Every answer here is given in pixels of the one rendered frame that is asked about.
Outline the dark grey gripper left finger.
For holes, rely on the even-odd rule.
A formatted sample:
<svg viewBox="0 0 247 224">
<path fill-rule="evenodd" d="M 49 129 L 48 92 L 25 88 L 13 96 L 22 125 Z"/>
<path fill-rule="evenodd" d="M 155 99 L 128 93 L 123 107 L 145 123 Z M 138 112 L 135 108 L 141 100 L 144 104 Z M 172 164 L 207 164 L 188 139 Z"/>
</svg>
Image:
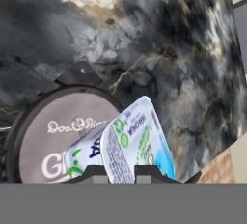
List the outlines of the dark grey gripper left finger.
<svg viewBox="0 0 247 224">
<path fill-rule="evenodd" d="M 66 181 L 66 184 L 108 184 L 105 168 L 100 165 L 89 165 L 81 176 Z"/>
</svg>

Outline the small white yogurt container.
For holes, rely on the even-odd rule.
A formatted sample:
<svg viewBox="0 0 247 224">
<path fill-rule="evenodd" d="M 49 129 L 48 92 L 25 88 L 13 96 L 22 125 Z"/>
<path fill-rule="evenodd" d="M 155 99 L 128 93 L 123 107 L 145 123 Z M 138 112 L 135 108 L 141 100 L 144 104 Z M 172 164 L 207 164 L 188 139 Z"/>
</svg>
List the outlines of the small white yogurt container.
<svg viewBox="0 0 247 224">
<path fill-rule="evenodd" d="M 73 178 L 83 175 L 90 165 L 102 165 L 113 184 L 133 184 L 136 165 L 156 166 L 163 176 L 175 176 L 169 146 L 147 96 L 72 143 L 65 163 Z"/>
</svg>

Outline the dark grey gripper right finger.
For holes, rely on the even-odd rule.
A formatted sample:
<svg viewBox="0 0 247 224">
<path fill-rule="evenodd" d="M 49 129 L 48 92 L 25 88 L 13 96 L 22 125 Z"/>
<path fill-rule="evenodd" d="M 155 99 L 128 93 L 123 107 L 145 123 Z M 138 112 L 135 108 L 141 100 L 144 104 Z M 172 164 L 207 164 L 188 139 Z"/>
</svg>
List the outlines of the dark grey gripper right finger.
<svg viewBox="0 0 247 224">
<path fill-rule="evenodd" d="M 163 176 L 157 166 L 136 165 L 134 171 L 136 184 L 141 182 L 146 184 L 178 183 L 168 176 Z"/>
</svg>

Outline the large black yogurt container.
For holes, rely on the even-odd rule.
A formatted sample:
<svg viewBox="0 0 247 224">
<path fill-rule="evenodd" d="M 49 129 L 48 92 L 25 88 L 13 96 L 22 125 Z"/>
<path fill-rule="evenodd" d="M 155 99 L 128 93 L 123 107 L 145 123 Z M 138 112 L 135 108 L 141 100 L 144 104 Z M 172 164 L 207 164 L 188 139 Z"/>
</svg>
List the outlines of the large black yogurt container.
<svg viewBox="0 0 247 224">
<path fill-rule="evenodd" d="M 74 64 L 14 120 L 3 156 L 7 182 L 67 181 L 66 149 L 84 133 L 113 119 L 122 110 L 91 65 Z"/>
</svg>

